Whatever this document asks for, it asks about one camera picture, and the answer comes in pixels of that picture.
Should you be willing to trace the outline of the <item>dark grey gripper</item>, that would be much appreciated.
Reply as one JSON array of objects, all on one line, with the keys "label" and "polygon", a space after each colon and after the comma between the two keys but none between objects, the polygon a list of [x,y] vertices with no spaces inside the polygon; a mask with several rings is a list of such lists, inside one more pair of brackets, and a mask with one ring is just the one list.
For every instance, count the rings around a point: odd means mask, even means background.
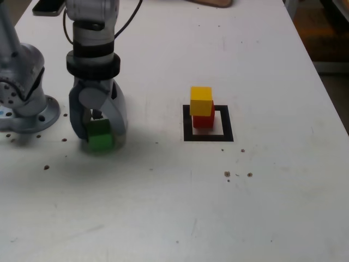
[{"label": "dark grey gripper", "polygon": [[69,93],[70,123],[81,140],[88,140],[87,123],[101,116],[108,119],[118,136],[127,131],[127,111],[123,92],[115,81],[75,78]]}]

